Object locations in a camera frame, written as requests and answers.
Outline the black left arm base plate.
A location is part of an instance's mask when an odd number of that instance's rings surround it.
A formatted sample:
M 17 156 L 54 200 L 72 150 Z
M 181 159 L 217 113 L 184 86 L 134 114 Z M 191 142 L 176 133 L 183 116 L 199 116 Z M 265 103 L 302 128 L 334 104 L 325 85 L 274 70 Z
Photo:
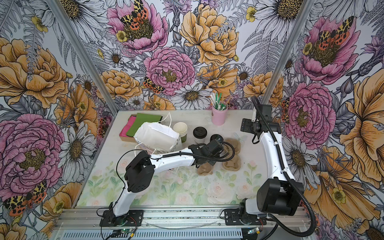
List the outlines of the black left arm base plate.
M 106 210 L 103 212 L 100 227 L 140 227 L 143 215 L 143 210 L 129 210 L 127 214 L 116 217 L 113 210 Z

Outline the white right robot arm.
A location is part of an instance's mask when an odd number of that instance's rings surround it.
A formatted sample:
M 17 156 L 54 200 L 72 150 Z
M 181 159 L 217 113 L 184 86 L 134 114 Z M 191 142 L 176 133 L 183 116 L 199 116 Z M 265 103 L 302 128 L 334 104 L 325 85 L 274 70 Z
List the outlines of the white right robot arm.
M 284 155 L 282 129 L 272 118 L 272 106 L 263 105 L 257 97 L 252 119 L 243 119 L 241 131 L 254 135 L 252 143 L 261 143 L 267 162 L 267 180 L 258 189 L 254 199 L 240 203 L 240 218 L 249 223 L 257 217 L 268 215 L 293 216 L 302 198 L 288 179 L 295 182 Z

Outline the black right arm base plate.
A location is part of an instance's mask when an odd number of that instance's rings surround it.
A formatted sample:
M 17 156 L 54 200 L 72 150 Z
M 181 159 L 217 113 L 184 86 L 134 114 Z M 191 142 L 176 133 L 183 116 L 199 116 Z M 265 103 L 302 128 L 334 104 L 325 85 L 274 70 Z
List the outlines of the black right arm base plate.
M 267 222 L 256 215 L 241 213 L 240 209 L 224 209 L 220 214 L 226 226 L 263 226 Z

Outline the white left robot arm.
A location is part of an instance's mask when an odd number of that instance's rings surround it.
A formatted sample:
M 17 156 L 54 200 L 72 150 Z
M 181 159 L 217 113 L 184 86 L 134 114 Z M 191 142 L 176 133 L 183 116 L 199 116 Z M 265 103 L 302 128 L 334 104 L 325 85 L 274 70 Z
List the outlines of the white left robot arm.
M 124 187 L 116 201 L 109 207 L 111 219 L 127 215 L 138 193 L 146 190 L 154 175 L 178 167 L 200 167 L 205 163 L 223 162 L 220 154 L 224 143 L 212 140 L 208 144 L 190 145 L 179 151 L 150 155 L 145 150 L 136 150 L 137 155 L 126 167 Z

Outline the black plastic cup lid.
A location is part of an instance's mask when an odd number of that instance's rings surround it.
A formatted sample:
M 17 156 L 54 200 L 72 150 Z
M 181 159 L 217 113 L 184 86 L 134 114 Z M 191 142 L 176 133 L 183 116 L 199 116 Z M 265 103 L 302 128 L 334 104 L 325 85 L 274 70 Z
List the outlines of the black plastic cup lid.
M 207 134 L 208 134 L 207 129 L 204 127 L 196 127 L 193 130 L 193 136 L 196 139 L 204 139 L 207 136 Z

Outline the cartoon animal paper gift bag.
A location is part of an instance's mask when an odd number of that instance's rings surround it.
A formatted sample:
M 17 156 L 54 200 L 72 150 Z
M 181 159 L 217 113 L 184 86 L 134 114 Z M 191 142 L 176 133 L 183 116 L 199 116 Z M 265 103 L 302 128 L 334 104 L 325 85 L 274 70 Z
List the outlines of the cartoon animal paper gift bag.
M 160 122 L 144 123 L 134 137 L 140 147 L 150 152 L 165 154 L 181 150 L 183 148 L 180 135 L 170 125 Z

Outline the white paper coffee cup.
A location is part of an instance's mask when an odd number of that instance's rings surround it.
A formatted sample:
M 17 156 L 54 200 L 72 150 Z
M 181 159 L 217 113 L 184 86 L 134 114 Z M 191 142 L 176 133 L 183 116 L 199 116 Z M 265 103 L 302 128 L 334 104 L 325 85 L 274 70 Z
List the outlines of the white paper coffee cup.
M 206 142 L 206 137 L 194 137 L 194 140 L 196 144 L 204 144 Z

